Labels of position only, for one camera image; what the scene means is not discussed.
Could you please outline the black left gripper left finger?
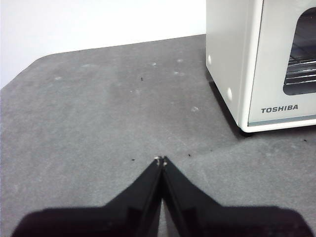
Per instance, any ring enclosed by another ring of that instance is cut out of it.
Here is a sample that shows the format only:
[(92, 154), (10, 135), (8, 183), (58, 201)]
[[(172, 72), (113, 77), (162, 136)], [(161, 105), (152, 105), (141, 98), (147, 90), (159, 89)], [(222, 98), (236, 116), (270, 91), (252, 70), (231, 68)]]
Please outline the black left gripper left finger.
[(14, 237), (146, 237), (158, 223), (162, 157), (125, 190), (98, 207), (48, 208), (27, 214)]

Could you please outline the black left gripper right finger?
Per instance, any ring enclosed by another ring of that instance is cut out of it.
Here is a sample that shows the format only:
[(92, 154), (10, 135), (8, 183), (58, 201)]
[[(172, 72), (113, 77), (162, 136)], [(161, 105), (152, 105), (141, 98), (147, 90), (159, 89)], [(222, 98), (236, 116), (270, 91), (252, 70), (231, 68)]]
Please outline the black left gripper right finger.
[(182, 237), (311, 237), (300, 213), (277, 206), (223, 206), (194, 185), (168, 157), (162, 188), (171, 218)]

